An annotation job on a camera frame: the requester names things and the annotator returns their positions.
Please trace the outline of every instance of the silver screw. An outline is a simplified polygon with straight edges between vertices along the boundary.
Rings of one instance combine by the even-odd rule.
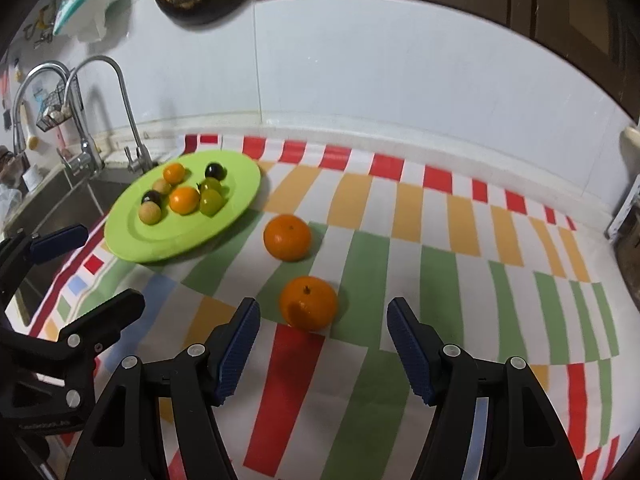
[[[522,370],[525,366],[527,366],[527,362],[522,357],[512,357],[510,362],[511,366],[517,368],[518,370]]]
[[[204,345],[197,343],[195,345],[191,345],[187,349],[187,354],[189,354],[191,357],[197,357],[199,355],[204,354],[204,351],[205,351]]]
[[[449,357],[458,357],[460,355],[460,348],[455,345],[446,345],[442,351]]]
[[[66,405],[70,408],[77,408],[80,406],[80,394],[77,390],[69,390],[66,393]]]
[[[66,344],[68,344],[70,348],[75,348],[80,344],[80,336],[78,334],[70,335],[66,338]]]
[[[137,364],[138,364],[138,358],[135,355],[130,355],[129,357],[125,357],[122,360],[123,368],[133,368]]]

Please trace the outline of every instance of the faucet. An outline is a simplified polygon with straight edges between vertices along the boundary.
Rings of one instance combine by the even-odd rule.
[[[33,81],[33,79],[38,76],[41,72],[46,72],[47,70],[51,70],[57,73],[62,81],[68,87],[68,82],[72,81],[73,78],[69,75],[68,68],[60,63],[59,61],[46,61],[37,67],[33,68],[25,78],[24,82],[18,88],[18,91],[15,95],[14,100],[14,154],[15,156],[19,156],[24,153],[27,149],[27,143],[24,139],[24,132],[22,130],[22,124],[20,123],[20,113],[18,112],[20,109],[20,104],[22,103],[22,98],[24,97],[24,92],[27,89],[27,86]],[[63,162],[69,167],[73,174],[79,173],[83,168],[90,168],[92,174],[97,174],[102,170],[104,163],[100,158],[98,153],[98,148],[95,145],[94,140],[87,133],[86,127],[84,126],[84,114],[81,114],[81,106],[79,101],[79,96],[76,95],[75,92],[71,94],[71,110],[74,118],[74,123],[76,124],[76,128],[78,129],[78,133],[80,134],[80,146],[82,149],[82,153],[76,156],[73,160],[67,162],[62,155],[60,155],[60,150],[58,150],[58,154],[62,158]]]
[[[142,170],[142,173],[146,173],[154,167],[154,162],[149,155],[149,150],[143,144],[140,139],[140,134],[138,133],[138,128],[136,127],[136,121],[133,118],[133,112],[131,111],[131,104],[129,103],[129,96],[127,94],[127,87],[124,84],[124,76],[122,75],[122,70],[120,66],[115,62],[114,59],[108,56],[102,56],[101,54],[97,54],[96,56],[91,56],[85,59],[82,63],[80,63],[73,71],[68,78],[65,86],[65,95],[62,99],[63,105],[66,105],[66,102],[69,97],[71,82],[74,80],[78,71],[85,66],[86,64],[91,63],[92,61],[104,61],[111,65],[111,67],[116,71],[116,75],[118,76],[118,83],[120,84],[120,92],[122,94],[122,100],[124,102],[124,108],[127,112],[127,118],[129,119],[129,126],[131,127],[131,131],[133,132],[133,138],[136,141],[136,159],[134,160],[131,156],[131,152],[129,147],[126,146],[124,148],[124,153],[127,155],[127,160],[129,161],[129,165],[127,169],[131,172],[135,172],[137,170]]]

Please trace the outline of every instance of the orange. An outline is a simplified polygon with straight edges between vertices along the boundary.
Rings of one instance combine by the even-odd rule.
[[[193,187],[179,187],[169,195],[169,207],[179,215],[188,215],[198,208],[200,194]]]
[[[162,171],[162,177],[169,183],[175,186],[180,184],[184,180],[184,166],[180,162],[174,162],[169,164]]]
[[[320,330],[334,320],[338,297],[332,286],[313,276],[291,280],[280,293],[280,313],[301,330]]]
[[[309,252],[311,229],[297,216],[279,215],[266,225],[262,240],[274,258],[296,262]]]

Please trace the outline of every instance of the plate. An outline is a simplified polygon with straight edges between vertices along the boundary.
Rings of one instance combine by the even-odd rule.
[[[162,178],[164,168],[173,162],[180,162],[187,170],[183,183],[177,187],[196,189],[210,162],[222,164],[226,168],[226,178],[222,181],[226,203],[212,217],[198,210],[181,216],[171,211],[169,198],[165,197],[161,221],[155,225],[143,224],[138,218],[140,200],[152,184]],[[111,252],[123,260],[142,264],[171,258],[229,227],[249,207],[259,187],[260,168],[242,153],[210,150],[184,155],[152,169],[127,187],[111,208],[104,237]]]

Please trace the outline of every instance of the white wall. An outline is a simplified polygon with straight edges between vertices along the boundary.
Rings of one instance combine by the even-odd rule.
[[[395,140],[410,129],[463,141],[467,151],[513,158],[516,172],[521,160],[541,178],[559,177],[609,212],[638,164],[620,141],[630,118],[590,79],[510,30],[445,7],[268,0],[185,30],[154,0],[120,0],[108,27],[100,43],[59,38],[24,64],[113,56],[139,123],[207,114],[221,124],[351,120]],[[127,123],[109,67],[82,69],[81,85],[92,132]]]

